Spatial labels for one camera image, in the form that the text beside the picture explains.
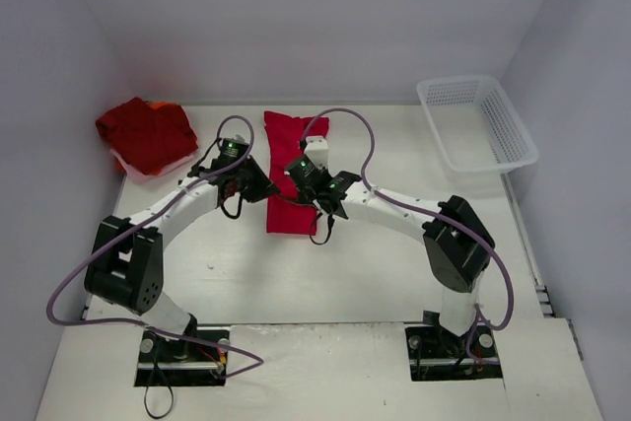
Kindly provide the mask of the dark red folded t shirt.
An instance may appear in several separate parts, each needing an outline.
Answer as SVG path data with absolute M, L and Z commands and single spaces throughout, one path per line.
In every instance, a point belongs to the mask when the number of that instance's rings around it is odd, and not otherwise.
M 127 161 L 150 151 L 193 153 L 197 136 L 181 105 L 134 98 L 96 120 L 101 138 Z

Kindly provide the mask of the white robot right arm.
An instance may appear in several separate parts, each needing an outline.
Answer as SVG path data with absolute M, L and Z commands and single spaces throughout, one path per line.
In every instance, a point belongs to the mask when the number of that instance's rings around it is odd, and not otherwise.
M 305 155 L 290 162 L 285 172 L 299 197 L 321 212 L 382 226 L 422 244 L 431 272 L 443 286 L 438 345 L 457 354 L 470 344 L 478 279 L 495 243 L 467 200 L 456 195 L 439 202 L 385 195 L 378 188 L 370 190 L 359 175 L 344 171 L 331 175 Z

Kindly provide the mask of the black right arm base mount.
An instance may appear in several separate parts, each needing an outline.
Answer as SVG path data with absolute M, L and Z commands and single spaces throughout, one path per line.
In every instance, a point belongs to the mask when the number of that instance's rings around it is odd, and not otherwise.
M 420 324 L 404 328 L 410 379 L 425 382 L 500 380 L 502 368 L 493 332 L 478 324 L 468 335 L 453 335 L 439 325 L 438 314 L 425 311 Z

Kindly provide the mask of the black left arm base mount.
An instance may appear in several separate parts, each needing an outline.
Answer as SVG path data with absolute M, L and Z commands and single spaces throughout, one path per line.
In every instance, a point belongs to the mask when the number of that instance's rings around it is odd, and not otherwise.
M 228 355 L 216 347 L 144 331 L 139 345 L 136 387 L 209 387 L 226 384 Z

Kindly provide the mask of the pink folded t shirt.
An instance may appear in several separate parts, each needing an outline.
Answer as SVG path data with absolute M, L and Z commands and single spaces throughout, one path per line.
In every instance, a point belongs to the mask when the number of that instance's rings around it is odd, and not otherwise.
M 172 153 L 166 151 L 150 151 L 137 157 L 131 162 L 120 153 L 110 148 L 108 150 L 115 160 L 116 167 L 132 182 L 142 184 L 162 175 L 167 175 L 181 166 L 190 163 L 193 153 Z

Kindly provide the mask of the white plastic basket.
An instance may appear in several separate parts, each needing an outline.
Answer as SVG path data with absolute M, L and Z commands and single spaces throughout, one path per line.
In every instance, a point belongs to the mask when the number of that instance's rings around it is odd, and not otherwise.
M 416 93 L 448 177 L 505 175 L 538 161 L 526 126 L 496 78 L 425 80 L 416 85 Z

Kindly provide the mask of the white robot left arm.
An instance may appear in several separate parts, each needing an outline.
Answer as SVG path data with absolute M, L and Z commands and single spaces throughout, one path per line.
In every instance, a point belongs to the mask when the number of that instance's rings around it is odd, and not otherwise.
M 125 219 L 109 216 L 97 232 L 84 287 L 93 296 L 128 310 L 145 327 L 165 331 L 162 350 L 188 360 L 197 348 L 197 320 L 164 290 L 164 250 L 202 216 L 225 209 L 237 196 L 256 203 L 278 192 L 241 136 L 218 139 L 219 155 L 205 168 L 195 165 L 179 185 L 153 206 Z

